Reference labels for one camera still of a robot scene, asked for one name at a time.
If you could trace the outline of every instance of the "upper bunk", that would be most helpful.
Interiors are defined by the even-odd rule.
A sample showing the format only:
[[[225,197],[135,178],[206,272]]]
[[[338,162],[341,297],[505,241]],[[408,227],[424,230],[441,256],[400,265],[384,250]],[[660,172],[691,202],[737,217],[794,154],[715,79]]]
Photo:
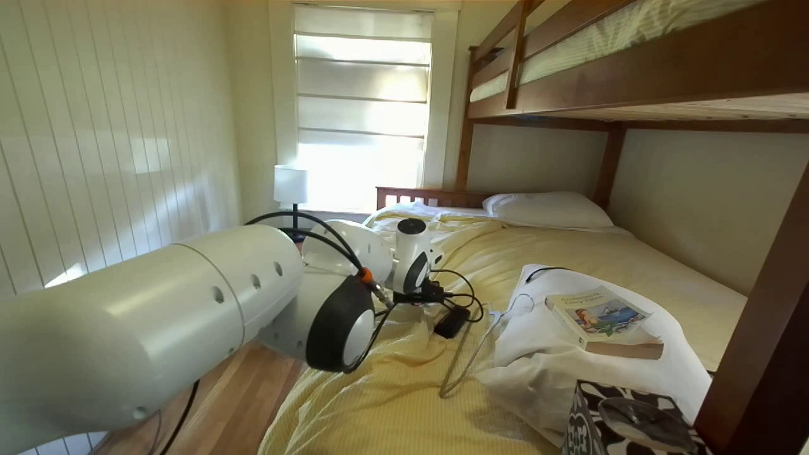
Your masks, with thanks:
[[[471,54],[469,122],[809,120],[804,0],[518,0]]]

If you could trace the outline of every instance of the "white pillow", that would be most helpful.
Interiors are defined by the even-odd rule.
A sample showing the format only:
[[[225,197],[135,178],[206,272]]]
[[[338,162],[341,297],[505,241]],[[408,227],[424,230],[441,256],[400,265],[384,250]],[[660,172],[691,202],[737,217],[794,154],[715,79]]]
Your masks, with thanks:
[[[613,227],[609,216],[576,192],[502,192],[484,199],[491,217],[526,227]]]

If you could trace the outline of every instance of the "window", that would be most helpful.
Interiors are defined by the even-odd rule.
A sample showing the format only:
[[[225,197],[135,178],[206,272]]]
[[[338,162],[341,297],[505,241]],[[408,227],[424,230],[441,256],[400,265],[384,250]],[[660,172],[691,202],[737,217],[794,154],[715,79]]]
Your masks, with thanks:
[[[376,186],[423,183],[431,38],[431,12],[296,9],[304,207],[370,213]]]

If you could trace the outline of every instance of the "wooden bed frame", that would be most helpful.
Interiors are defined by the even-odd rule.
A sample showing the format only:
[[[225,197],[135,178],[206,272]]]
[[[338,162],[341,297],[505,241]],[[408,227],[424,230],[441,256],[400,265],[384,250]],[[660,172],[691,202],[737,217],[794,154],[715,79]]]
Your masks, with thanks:
[[[381,207],[389,199],[478,205],[484,196],[469,196],[475,124],[608,132],[601,175],[591,196],[605,207],[630,129],[809,132],[809,111],[794,111],[785,120],[758,120],[756,111],[748,111],[747,120],[725,122],[647,122],[643,111],[624,122],[605,116],[624,107],[806,95],[806,0],[767,0],[526,87],[518,83],[526,59],[627,4],[633,0],[571,0],[541,29],[526,34],[526,19],[541,0],[518,0],[493,34],[471,52],[469,97],[499,74],[508,74],[508,91],[475,103],[469,102],[456,188],[405,192],[381,188],[376,205]],[[695,422],[697,433],[715,454],[799,454],[809,438],[806,357],[809,168],[715,371]]]

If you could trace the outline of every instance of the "bed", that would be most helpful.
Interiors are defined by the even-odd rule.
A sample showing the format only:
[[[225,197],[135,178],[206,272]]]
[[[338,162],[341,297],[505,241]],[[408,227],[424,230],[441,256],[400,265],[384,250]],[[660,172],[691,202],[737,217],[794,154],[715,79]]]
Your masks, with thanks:
[[[589,199],[576,213],[576,202],[567,197],[585,197],[560,197],[561,202],[551,202],[555,210],[561,207],[560,216],[541,199],[543,217],[528,213],[526,221],[524,207],[513,213],[513,205],[499,205],[502,216],[493,217],[480,205],[495,199],[489,196],[381,188],[380,202],[393,205],[368,225],[387,237],[402,217],[424,221],[445,259],[442,268],[464,273],[475,285],[478,299],[489,304],[489,318],[469,336],[442,339],[432,333],[441,309],[400,307],[355,374],[302,376],[282,419],[268,431],[264,454],[560,454],[575,376],[673,394],[694,422],[742,317],[743,297],[614,227]],[[555,328],[522,327],[532,322],[532,311],[538,317],[538,309],[502,325],[505,309],[518,301],[526,273],[543,265],[567,268],[546,278],[551,288],[570,282],[567,273],[588,273],[589,282],[665,307],[654,317],[663,331],[673,331],[665,357],[605,359],[580,349],[548,355],[533,333]],[[447,290],[466,288],[452,277],[441,282]],[[464,374],[466,366],[456,366],[450,376],[459,385],[447,388],[456,355],[459,364],[471,370]]]
[[[670,344],[684,347],[679,361],[687,366],[684,371],[694,385],[686,397],[694,400],[687,418],[709,446],[715,454],[799,454],[809,433],[804,418],[809,407],[804,388],[809,381],[804,361],[809,172],[748,297],[665,259],[633,234],[513,227],[480,217],[484,199],[491,196],[469,189],[475,124],[608,132],[601,175],[589,196],[601,207],[609,205],[627,129],[809,132],[804,97],[809,91],[809,54],[804,54],[809,6],[801,0],[714,6],[718,4],[706,4],[709,10],[686,21],[676,15],[676,23],[660,19],[663,25],[651,36],[639,34],[580,62],[546,66],[537,62],[543,62],[555,45],[608,29],[605,21],[617,19],[613,12],[647,6],[643,0],[518,0],[471,52],[456,188],[384,188],[376,197],[380,207],[400,207],[381,210],[370,222],[384,227],[413,216],[402,213],[402,202],[413,199],[418,216],[437,225],[436,234],[450,250],[447,268],[466,273],[493,313],[508,313],[524,273],[546,265],[563,265],[651,299],[681,327],[681,331],[673,328]],[[475,327],[471,347],[486,339],[475,351],[459,339],[432,336],[431,325],[436,318],[423,311],[395,313],[375,357],[356,376],[307,371],[284,404],[284,419],[268,431],[264,454],[557,454],[560,414],[555,422],[555,413],[548,418],[543,411],[526,407],[526,394],[512,394],[499,381],[518,376],[513,370],[502,370],[503,359],[493,364],[503,351],[499,336],[512,333],[508,327],[489,336]],[[461,359],[471,351],[478,359],[466,381],[442,400],[437,392],[459,351]]]

